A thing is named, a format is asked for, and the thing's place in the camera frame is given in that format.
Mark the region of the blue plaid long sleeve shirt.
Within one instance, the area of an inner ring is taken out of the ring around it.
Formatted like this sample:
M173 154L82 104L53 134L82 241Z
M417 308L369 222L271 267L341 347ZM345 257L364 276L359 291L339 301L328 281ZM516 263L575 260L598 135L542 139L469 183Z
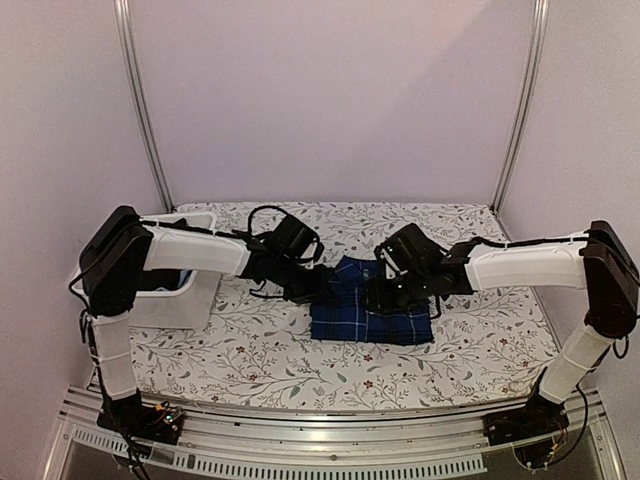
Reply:
M310 306L310 336L345 341L413 346L434 340L429 306L381 314L365 308L367 283L383 275L375 260L342 257L329 273L329 296Z

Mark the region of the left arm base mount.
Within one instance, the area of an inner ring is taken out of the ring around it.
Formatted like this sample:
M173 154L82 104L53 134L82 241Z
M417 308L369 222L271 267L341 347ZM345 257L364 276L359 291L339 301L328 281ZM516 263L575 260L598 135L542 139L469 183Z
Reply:
M120 400L104 399L97 425L127 438L177 445L184 425L184 414L182 407L172 406L168 401L146 406L140 393L136 392Z

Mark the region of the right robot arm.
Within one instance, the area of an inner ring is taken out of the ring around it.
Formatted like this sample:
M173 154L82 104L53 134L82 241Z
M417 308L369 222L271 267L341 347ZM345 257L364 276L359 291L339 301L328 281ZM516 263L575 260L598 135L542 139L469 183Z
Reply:
M517 427L537 436L639 320L639 269L613 226L595 220L564 236L515 242L476 236L444 248L411 223L379 244L380 277L368 282L364 306L406 313L431 298L502 288L530 288L539 297L559 354L540 375L537 397L517 415Z

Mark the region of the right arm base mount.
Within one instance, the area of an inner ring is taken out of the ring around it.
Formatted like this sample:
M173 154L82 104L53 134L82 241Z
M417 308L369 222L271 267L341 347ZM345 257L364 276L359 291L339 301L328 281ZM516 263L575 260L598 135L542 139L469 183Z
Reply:
M516 460L529 469L550 465L564 440L569 419L563 404L533 394L518 408L482 417L483 435L491 446L525 441L514 449Z

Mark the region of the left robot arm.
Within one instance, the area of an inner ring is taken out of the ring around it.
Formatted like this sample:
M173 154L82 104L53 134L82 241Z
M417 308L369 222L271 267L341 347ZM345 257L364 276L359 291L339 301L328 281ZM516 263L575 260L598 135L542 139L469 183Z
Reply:
M133 372L129 328L180 328L211 306L221 277L271 283L284 300L308 304L328 292L324 246L311 227L284 213L271 231L216 229L177 214L143 217L116 207L83 248L69 289L85 304L93 359L111 419L128 434L148 426Z

